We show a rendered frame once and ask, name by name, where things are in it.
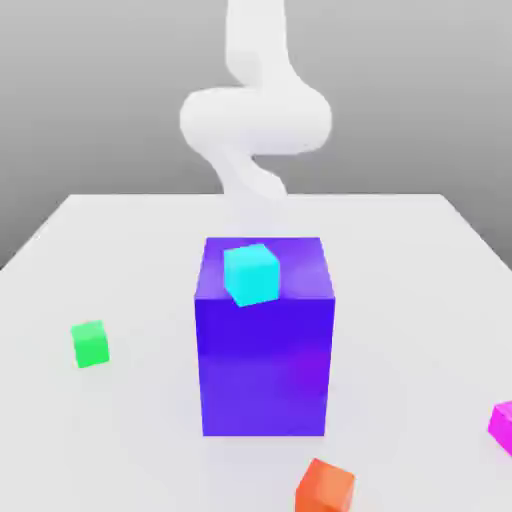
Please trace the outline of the small cyan cube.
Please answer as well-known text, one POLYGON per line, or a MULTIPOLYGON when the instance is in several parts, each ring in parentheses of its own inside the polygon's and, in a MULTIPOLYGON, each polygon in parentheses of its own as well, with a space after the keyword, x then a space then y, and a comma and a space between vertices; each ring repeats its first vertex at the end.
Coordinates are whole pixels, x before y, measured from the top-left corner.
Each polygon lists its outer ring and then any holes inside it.
POLYGON ((277 300, 280 295, 280 262, 264 245, 223 251, 224 288, 238 307, 277 300))

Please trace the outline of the small green cube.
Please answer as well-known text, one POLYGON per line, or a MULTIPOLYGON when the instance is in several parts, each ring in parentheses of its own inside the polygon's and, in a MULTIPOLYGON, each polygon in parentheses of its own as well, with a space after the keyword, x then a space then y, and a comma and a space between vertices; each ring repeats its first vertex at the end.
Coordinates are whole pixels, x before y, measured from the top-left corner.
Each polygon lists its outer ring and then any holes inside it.
POLYGON ((101 320, 71 328, 75 359, 79 368, 106 363, 110 360, 108 338, 101 320))

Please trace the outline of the small orange cube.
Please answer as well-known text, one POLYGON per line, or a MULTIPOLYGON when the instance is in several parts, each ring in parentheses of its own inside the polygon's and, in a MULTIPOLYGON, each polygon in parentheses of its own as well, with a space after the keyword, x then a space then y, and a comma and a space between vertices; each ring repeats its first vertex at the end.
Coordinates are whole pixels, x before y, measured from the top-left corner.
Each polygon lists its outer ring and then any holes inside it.
POLYGON ((355 475, 314 458, 295 491, 294 512, 349 512, 355 475))

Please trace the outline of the small magenta cube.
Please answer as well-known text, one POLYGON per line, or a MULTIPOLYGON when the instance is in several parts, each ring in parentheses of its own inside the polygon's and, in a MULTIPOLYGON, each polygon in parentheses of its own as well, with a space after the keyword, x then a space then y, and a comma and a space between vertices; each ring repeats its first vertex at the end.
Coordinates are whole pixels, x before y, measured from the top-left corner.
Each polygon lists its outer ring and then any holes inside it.
POLYGON ((512 401, 494 406, 488 433, 512 457, 512 401))

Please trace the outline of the large purple box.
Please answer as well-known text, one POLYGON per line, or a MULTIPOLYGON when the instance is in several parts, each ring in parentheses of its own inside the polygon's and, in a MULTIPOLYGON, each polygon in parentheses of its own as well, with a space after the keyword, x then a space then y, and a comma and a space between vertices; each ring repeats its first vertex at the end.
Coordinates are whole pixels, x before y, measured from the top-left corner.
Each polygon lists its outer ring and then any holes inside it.
POLYGON ((321 436, 336 304, 322 242, 262 239, 281 264, 280 297, 240 307, 224 288, 223 253, 256 241, 205 241, 194 296, 202 430, 321 436))

